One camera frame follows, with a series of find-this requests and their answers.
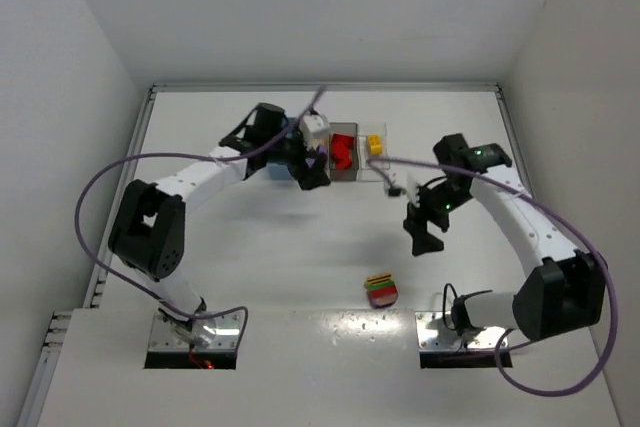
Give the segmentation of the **yellow oval lego brick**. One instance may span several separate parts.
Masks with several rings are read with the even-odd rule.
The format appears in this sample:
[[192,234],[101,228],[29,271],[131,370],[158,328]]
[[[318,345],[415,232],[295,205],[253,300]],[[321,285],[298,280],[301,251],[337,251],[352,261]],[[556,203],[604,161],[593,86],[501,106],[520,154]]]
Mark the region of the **yellow oval lego brick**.
[[370,156],[381,156],[384,152],[384,145],[379,135],[368,135],[366,145]]

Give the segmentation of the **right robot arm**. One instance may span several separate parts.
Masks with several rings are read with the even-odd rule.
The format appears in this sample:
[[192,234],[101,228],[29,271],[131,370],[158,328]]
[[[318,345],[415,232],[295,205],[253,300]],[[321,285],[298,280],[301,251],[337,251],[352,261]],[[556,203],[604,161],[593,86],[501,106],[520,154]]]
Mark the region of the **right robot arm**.
[[497,144],[471,147],[462,134],[443,137],[433,152],[450,169],[435,187],[410,182],[407,188],[403,228],[412,238],[413,256],[443,251],[443,241],[428,226],[447,231],[450,213],[476,200],[509,241],[525,275],[515,293],[485,290],[456,298],[450,314],[454,330],[464,334],[496,326],[540,341],[598,323],[605,279],[594,255],[526,202],[528,192],[507,153]]

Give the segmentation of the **red arched lego brick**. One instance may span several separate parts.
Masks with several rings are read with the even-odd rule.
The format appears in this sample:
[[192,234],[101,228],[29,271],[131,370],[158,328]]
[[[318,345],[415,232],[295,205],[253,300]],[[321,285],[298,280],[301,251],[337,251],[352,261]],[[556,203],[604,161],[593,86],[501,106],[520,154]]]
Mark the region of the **red arched lego brick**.
[[333,134],[331,137],[331,150],[348,150],[352,151],[354,148],[355,138],[353,136],[344,134]]

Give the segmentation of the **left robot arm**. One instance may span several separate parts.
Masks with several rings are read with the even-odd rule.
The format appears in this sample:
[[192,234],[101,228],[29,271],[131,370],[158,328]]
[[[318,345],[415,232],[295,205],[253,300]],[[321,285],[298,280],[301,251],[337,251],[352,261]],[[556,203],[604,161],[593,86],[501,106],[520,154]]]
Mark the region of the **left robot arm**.
[[291,119],[281,107],[257,104],[207,160],[154,182],[131,181],[109,235],[109,250],[143,279],[167,320],[190,330],[207,306],[179,271],[188,215],[270,164],[285,167],[303,190],[329,185],[328,153],[321,144],[329,133],[329,121],[315,109]]

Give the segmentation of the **striped lego block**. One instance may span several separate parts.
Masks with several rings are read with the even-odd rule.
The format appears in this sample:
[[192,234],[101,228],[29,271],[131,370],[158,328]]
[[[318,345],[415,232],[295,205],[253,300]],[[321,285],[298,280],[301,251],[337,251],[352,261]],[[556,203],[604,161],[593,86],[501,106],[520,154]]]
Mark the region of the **striped lego block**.
[[368,277],[364,282],[367,299],[372,308],[383,309],[396,303],[398,289],[390,273]]

